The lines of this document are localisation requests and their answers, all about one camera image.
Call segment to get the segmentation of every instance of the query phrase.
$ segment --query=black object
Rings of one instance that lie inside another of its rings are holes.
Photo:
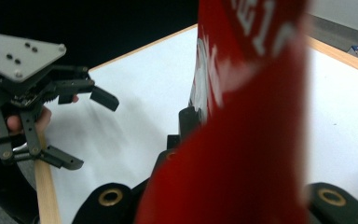
[[[73,224],[118,224],[131,203],[131,190],[124,185],[110,183],[98,187],[78,210]]]
[[[179,134],[168,135],[167,149],[158,155],[153,172],[155,172],[163,162],[170,160],[175,154],[175,148],[200,126],[199,112],[200,111],[195,110],[194,106],[187,107],[179,112]],[[100,186],[94,190],[88,199],[82,204],[76,213],[73,223],[133,223],[136,217],[138,204],[142,199],[147,182],[148,179],[131,190],[129,190],[128,187],[117,183]],[[110,189],[114,189],[112,191],[115,194],[117,194],[117,189],[119,189],[120,194],[126,194],[123,198],[125,197],[129,200],[123,200],[122,202],[112,204],[111,206],[102,206],[101,203],[98,203],[97,199],[103,197],[103,193],[108,192]]]
[[[91,99],[113,111],[117,109],[118,99],[95,86],[87,67],[52,64],[65,52],[63,44],[0,35],[0,158],[3,164],[39,159],[69,170],[82,166],[83,161],[56,147],[42,150],[34,122],[45,102],[60,97],[59,104],[69,104],[74,95],[92,92]],[[24,63],[13,63],[12,54]],[[11,115],[19,115],[26,137],[27,145],[19,150],[11,145],[6,122]]]
[[[326,183],[315,183],[307,187],[310,193],[312,224],[358,223],[358,200],[347,191]]]

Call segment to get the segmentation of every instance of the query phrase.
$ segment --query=human hand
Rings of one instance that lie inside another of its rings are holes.
[[[73,102],[77,102],[78,97],[75,96]],[[51,111],[43,106],[42,113],[39,119],[35,123],[36,131],[38,133],[43,132],[47,127],[51,119]],[[7,118],[7,128],[11,135],[22,133],[21,120],[19,116],[10,116]]]

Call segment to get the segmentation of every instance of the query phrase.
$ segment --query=wooden stick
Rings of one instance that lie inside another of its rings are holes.
[[[46,139],[43,134],[39,136],[42,148],[46,148]],[[54,188],[50,165],[36,160],[34,162],[34,176],[37,188],[37,201],[39,204],[40,223],[61,224],[58,209],[57,195]]]

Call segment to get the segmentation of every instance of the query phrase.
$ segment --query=red cloth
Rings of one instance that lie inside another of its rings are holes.
[[[137,223],[306,222],[305,6],[200,0],[191,103],[204,123],[150,178]]]

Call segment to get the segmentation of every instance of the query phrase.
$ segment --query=metal plate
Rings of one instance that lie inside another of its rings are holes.
[[[63,44],[0,35],[0,75],[23,82],[66,52]]]

